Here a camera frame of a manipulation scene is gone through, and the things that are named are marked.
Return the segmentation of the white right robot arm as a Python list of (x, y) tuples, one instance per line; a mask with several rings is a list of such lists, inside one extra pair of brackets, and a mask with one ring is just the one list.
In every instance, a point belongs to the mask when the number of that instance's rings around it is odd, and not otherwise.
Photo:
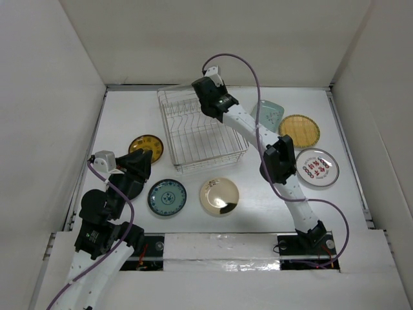
[(309, 257), (321, 247), (327, 234), (323, 222), (311, 209), (296, 176), (296, 157), (290, 136), (278, 136), (253, 118), (225, 85), (217, 86), (211, 78), (202, 77), (191, 84), (204, 115), (234, 129), (259, 152), (260, 173), (282, 199), (294, 222), (297, 255)]

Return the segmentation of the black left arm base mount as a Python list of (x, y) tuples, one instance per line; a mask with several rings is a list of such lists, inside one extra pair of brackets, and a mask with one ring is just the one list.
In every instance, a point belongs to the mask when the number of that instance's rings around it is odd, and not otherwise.
[(121, 271), (162, 271), (165, 236), (145, 236), (143, 245), (120, 268)]

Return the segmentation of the yellow woven pattern plate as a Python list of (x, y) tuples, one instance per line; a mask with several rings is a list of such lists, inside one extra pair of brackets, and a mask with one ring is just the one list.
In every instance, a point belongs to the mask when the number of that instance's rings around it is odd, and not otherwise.
[(295, 148), (299, 149), (313, 147), (321, 137), (317, 123), (301, 114), (285, 117), (279, 124), (278, 131), (281, 136), (290, 136)]

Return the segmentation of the blue floral round plate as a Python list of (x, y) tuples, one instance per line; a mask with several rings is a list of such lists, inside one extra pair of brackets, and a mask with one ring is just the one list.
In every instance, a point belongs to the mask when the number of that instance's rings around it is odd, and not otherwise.
[(158, 216), (173, 216), (186, 204), (187, 193), (182, 183), (163, 179), (155, 183), (148, 192), (147, 203)]

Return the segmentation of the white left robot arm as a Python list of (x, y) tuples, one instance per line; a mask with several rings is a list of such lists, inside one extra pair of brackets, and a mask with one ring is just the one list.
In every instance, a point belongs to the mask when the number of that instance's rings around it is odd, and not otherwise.
[(81, 226), (66, 284), (49, 309), (99, 309), (122, 265), (144, 247), (143, 228), (134, 224), (132, 200), (151, 174), (152, 151), (138, 149), (116, 157), (102, 150), (86, 164), (105, 189), (87, 191), (81, 199)]

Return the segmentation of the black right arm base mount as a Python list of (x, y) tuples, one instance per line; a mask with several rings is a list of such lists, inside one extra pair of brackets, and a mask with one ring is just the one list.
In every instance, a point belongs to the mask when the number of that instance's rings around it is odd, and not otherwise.
[(282, 271), (339, 269), (339, 262), (331, 262), (336, 255), (336, 245), (327, 234), (315, 247), (305, 247), (296, 234), (277, 235), (273, 251), (279, 255)]

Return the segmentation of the white plate red characters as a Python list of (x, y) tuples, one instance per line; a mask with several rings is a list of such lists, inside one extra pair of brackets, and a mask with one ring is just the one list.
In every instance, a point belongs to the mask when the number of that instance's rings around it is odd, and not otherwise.
[(329, 187), (339, 178), (339, 165), (328, 152), (309, 148), (296, 156), (298, 176), (307, 184), (315, 187)]

